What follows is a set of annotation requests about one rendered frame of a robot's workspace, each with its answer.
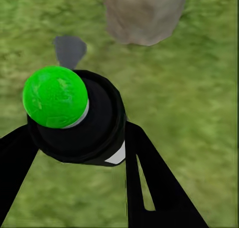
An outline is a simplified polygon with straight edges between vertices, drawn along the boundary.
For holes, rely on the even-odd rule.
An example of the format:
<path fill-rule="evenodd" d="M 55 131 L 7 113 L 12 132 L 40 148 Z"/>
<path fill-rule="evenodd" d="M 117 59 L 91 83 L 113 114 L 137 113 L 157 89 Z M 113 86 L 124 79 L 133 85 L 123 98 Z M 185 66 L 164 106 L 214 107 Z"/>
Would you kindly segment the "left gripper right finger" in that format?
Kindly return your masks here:
<path fill-rule="evenodd" d="M 144 130 L 125 123 L 128 228 L 209 228 Z M 138 155 L 156 211 L 144 208 Z"/>

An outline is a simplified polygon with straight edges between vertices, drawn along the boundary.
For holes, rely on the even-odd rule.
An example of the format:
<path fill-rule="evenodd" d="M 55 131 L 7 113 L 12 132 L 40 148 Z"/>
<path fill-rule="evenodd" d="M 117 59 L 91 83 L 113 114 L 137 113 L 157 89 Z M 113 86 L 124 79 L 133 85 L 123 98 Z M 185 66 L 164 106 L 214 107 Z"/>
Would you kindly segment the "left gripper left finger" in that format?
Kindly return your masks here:
<path fill-rule="evenodd" d="M 0 228 L 38 150 L 28 125 L 0 139 Z"/>

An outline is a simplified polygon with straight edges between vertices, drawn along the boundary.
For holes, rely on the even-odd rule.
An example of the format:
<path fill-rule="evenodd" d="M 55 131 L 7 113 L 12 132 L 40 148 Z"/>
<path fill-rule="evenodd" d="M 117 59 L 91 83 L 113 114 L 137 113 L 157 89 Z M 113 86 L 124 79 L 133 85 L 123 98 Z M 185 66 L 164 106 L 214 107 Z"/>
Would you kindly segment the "pesticide atomizer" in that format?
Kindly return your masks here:
<path fill-rule="evenodd" d="M 74 70 L 87 45 L 56 36 L 59 66 L 36 71 L 22 99 L 35 145 L 62 162 L 115 167 L 125 161 L 126 110 L 120 91 L 88 70 Z"/>

